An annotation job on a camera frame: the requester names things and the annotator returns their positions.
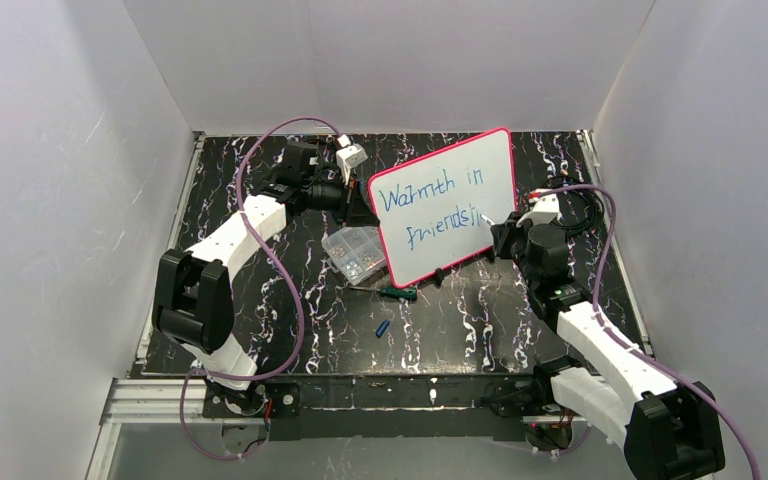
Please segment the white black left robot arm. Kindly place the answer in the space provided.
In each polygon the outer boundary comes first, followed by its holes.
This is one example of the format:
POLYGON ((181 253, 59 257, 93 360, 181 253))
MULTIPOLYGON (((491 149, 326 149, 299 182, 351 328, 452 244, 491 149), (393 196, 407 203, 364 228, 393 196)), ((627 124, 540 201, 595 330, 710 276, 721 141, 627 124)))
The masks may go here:
POLYGON ((191 353, 208 380, 242 392, 266 379, 233 334, 232 282, 244 264, 280 233, 289 219, 308 210, 329 212, 342 226, 379 223, 363 199, 354 168, 368 155, 341 135, 335 157, 314 143, 290 141, 282 159, 243 198, 232 217, 187 249, 171 248, 159 260, 152 325, 191 353))

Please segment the blue marker cap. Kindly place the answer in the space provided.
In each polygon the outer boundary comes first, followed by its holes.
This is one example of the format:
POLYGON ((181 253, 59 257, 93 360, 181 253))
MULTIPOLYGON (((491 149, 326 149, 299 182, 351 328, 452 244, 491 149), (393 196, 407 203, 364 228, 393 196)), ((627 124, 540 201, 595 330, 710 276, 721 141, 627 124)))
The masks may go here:
POLYGON ((390 321, 389 321, 389 320, 385 320, 385 321, 383 321, 383 322, 382 322, 382 323, 381 323, 381 324, 378 326, 378 328, 376 329, 376 331, 375 331, 375 336, 376 336, 377 338, 381 338, 381 337, 382 337, 382 336, 383 336, 383 335, 384 335, 384 334, 387 332, 387 330, 388 330, 389 326, 390 326, 390 321))

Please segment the pink framed whiteboard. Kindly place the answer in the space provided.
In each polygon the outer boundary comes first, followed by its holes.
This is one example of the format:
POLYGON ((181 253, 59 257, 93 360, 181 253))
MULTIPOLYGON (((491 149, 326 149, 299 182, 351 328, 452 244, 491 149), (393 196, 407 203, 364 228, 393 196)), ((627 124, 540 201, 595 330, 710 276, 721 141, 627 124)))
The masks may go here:
POLYGON ((391 282, 406 287, 493 245, 516 210, 512 138, 496 128, 373 175, 367 185, 391 282))

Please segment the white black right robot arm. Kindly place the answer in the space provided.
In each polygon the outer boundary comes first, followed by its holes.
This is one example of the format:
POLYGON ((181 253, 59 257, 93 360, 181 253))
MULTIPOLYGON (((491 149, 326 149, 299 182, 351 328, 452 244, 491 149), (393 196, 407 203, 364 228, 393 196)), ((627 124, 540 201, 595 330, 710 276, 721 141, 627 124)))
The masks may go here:
POLYGON ((708 389, 678 384, 599 320, 591 292, 570 272, 564 232, 515 214, 490 230, 494 256, 523 275, 532 311, 588 363, 561 357, 535 366, 537 396, 582 415, 621 448, 637 479, 697 479, 722 470, 718 415, 703 399, 708 389))

